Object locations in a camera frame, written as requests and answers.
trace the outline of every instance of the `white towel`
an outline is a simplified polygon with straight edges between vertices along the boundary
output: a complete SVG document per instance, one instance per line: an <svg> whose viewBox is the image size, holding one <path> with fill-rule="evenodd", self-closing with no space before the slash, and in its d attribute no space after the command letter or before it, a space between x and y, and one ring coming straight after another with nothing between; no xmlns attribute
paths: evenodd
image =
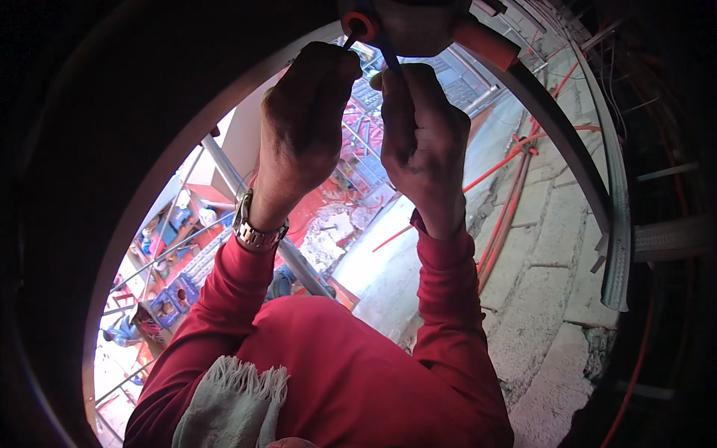
<svg viewBox="0 0 717 448"><path fill-rule="evenodd" d="M220 356L196 387L172 447L266 447L276 440L289 378L283 366L258 375L254 364Z"/></svg>

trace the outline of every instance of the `person's left hand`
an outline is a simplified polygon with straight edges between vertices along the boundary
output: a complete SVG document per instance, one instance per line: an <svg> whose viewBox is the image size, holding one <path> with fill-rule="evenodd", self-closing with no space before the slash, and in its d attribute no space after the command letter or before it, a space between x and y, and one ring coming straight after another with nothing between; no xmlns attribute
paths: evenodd
<svg viewBox="0 0 717 448"><path fill-rule="evenodd" d="M338 163L341 117L353 81L361 77L356 53L312 42L262 102L259 173L249 223L271 232Z"/></svg>

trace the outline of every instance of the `red long-sleeve shirt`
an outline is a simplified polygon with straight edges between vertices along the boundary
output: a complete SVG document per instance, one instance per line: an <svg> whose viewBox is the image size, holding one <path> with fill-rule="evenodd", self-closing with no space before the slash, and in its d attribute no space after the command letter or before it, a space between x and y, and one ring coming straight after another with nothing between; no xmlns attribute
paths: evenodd
<svg viewBox="0 0 717 448"><path fill-rule="evenodd" d="M236 239L217 253L200 299L144 386L126 447L168 447L206 370L236 355L291 378L277 438L319 447L511 447L513 432L488 357L473 240L419 231L419 329L413 357L326 297L281 297L262 305L274 252Z"/></svg>

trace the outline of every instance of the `hand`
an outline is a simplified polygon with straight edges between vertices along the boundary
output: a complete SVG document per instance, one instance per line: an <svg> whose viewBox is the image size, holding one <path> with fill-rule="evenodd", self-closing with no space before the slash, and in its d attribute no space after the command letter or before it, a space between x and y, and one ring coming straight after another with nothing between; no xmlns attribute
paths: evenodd
<svg viewBox="0 0 717 448"><path fill-rule="evenodd" d="M402 67L404 79L386 71L371 80L384 95L381 163L416 206L428 235L447 239L465 218L463 163L470 119L448 103L429 65Z"/></svg>
<svg viewBox="0 0 717 448"><path fill-rule="evenodd" d="M356 53L312 42L262 101L259 173L249 223L265 232L324 182L338 163L341 117L353 81L361 77Z"/></svg>

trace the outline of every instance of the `metal watch band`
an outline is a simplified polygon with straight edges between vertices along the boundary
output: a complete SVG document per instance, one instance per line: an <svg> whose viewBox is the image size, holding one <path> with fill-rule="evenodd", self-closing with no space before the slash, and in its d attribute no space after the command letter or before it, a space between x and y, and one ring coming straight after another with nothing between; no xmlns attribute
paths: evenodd
<svg viewBox="0 0 717 448"><path fill-rule="evenodd" d="M237 238L243 241L247 246L256 249L269 249L286 236L286 232L289 230L289 218L286 219L283 226L273 232L260 232L256 230L248 222L249 208L251 207L253 195L253 189L248 189L242 195L237 214L234 215L232 228Z"/></svg>

